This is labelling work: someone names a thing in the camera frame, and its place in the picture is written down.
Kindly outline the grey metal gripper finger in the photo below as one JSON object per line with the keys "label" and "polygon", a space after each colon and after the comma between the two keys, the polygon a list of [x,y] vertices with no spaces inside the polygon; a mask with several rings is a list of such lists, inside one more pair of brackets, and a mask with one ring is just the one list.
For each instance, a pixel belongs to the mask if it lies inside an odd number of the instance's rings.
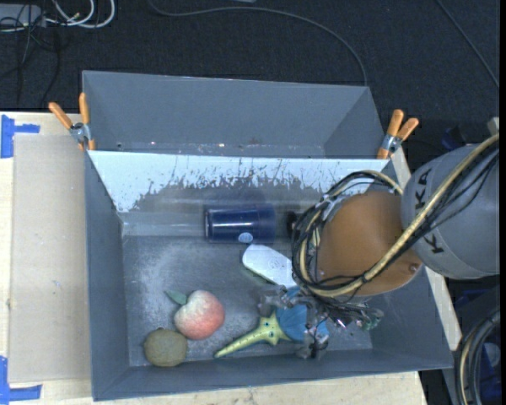
{"label": "grey metal gripper finger", "polygon": [[283,285],[271,285],[261,289],[257,304],[260,316],[270,316],[275,310],[286,310],[293,307],[292,298],[298,289]]}
{"label": "grey metal gripper finger", "polygon": [[329,335],[306,333],[304,341],[298,346],[296,356],[300,359],[319,359],[329,345]]}

